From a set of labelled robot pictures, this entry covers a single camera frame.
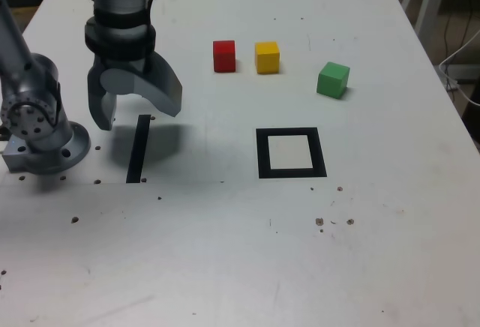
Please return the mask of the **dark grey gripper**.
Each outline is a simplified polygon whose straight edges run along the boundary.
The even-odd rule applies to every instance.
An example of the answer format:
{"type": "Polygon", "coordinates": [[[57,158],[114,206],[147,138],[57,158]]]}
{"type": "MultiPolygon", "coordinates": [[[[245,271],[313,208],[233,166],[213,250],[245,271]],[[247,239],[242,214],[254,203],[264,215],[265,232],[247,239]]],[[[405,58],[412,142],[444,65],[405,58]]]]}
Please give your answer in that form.
{"type": "Polygon", "coordinates": [[[136,61],[117,61],[96,55],[87,84],[91,117],[103,131],[112,130],[116,95],[139,95],[172,117],[182,109],[182,84],[168,62],[156,52],[136,61]]]}

